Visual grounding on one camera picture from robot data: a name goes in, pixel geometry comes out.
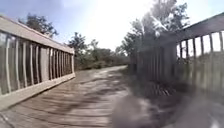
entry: white sky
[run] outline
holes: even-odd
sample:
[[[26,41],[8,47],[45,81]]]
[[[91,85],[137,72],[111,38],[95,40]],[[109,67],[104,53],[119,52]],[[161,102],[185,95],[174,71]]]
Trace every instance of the white sky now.
[[[213,11],[211,0],[178,0],[178,4],[185,2],[191,24],[223,11]],[[87,37],[87,42],[95,38],[100,47],[115,49],[130,30],[130,22],[142,18],[151,6],[152,0],[95,0],[81,33]]]
[[[46,16],[58,30],[54,37],[66,43],[79,32],[86,42],[115,49],[130,30],[130,22],[150,10],[153,0],[1,0],[0,13],[17,20],[28,13]],[[190,23],[224,12],[224,0],[177,0],[188,4]]]
[[[130,30],[130,22],[141,18],[150,6],[149,0],[97,0],[82,33],[87,42],[95,38],[100,47],[115,49]]]

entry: wooden plank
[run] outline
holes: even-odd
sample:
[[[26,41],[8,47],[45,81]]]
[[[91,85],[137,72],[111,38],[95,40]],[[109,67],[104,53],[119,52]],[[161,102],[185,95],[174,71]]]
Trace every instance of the wooden plank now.
[[[80,101],[74,102],[46,102],[41,99],[32,98],[20,104],[21,106],[39,109],[39,110],[50,110],[50,109],[60,109],[63,107],[73,106],[77,109],[108,109],[113,107],[112,102],[96,102],[96,103],[89,103],[83,102],[80,104]]]
[[[42,113],[48,116],[70,116],[71,118],[73,117],[87,117],[87,118],[97,118],[97,117],[108,117],[110,116],[112,112],[111,109],[79,109],[76,108],[75,106],[78,106],[78,104],[73,105],[64,105],[62,107],[54,106],[51,105],[49,106],[50,108],[46,108],[47,106],[41,107],[38,105],[38,107],[35,106],[22,106],[18,105],[16,107],[13,107],[11,110],[12,111],[17,111],[19,113],[26,113],[26,114],[36,114],[36,113]]]
[[[36,84],[33,86],[29,86],[24,89],[14,91],[10,94],[2,95],[2,96],[0,96],[0,103],[1,103],[0,110],[5,109],[11,105],[18,103],[18,102],[21,102],[21,101],[39,93],[39,92],[42,92],[46,89],[52,88],[64,81],[74,78],[74,76],[75,76],[74,74],[69,74],[69,75],[63,76],[58,79],[44,81],[42,83],[39,83],[39,84]]]
[[[49,46],[55,49],[60,49],[64,52],[74,54],[74,50],[65,45],[62,45],[51,38],[23,25],[18,22],[14,22],[6,17],[0,15],[0,30],[12,35],[31,40],[35,43]]]
[[[54,128],[61,125],[44,122],[29,116],[19,114],[13,111],[6,111],[3,113],[8,120],[14,125],[15,128],[22,126],[25,128]]]
[[[43,111],[37,111],[33,109],[28,109],[24,107],[17,106],[12,109],[13,112],[29,116],[30,118],[39,119],[45,122],[51,122],[54,124],[61,125],[71,125],[71,126],[107,126],[109,119],[107,116],[74,116],[74,115],[59,115],[59,114],[50,114]]]

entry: wooden deck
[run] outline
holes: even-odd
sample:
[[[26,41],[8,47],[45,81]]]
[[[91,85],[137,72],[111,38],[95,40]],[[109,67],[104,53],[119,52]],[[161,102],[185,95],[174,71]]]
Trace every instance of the wooden deck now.
[[[77,77],[1,112],[0,128],[107,128],[123,88],[120,68],[77,73]]]

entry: wooden railing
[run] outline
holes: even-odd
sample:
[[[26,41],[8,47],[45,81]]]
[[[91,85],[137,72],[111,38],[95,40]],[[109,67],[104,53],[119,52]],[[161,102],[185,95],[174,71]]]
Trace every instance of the wooden railing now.
[[[224,13],[154,40],[138,51],[138,74],[223,94],[223,30]]]
[[[0,16],[0,110],[75,77],[73,49]]]

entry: vegetation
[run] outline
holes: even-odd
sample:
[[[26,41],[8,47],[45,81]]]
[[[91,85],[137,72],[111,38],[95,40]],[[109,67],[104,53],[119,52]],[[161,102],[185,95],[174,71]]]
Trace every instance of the vegetation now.
[[[98,69],[109,66],[127,64],[125,54],[113,52],[110,49],[99,48],[98,41],[93,39],[90,44],[85,43],[85,37],[75,32],[69,41],[69,47],[74,48],[76,69]]]
[[[18,20],[20,23],[42,33],[53,37],[58,32],[51,22],[48,22],[44,16],[28,14],[25,20]],[[75,51],[75,69],[93,69],[108,66],[127,64],[127,56],[117,50],[99,48],[98,41],[93,39],[89,44],[85,42],[85,36],[75,32],[74,36],[68,42],[68,46]]]
[[[52,25],[52,22],[47,22],[47,19],[44,16],[28,14],[26,19],[19,19],[18,21],[51,38],[54,35],[58,35],[58,32]]]
[[[135,69],[137,51],[141,47],[152,46],[155,39],[173,33],[188,25],[187,4],[177,5],[176,0],[154,0],[154,6],[145,16],[132,22],[132,31],[128,32],[119,47],[130,58],[130,66]]]

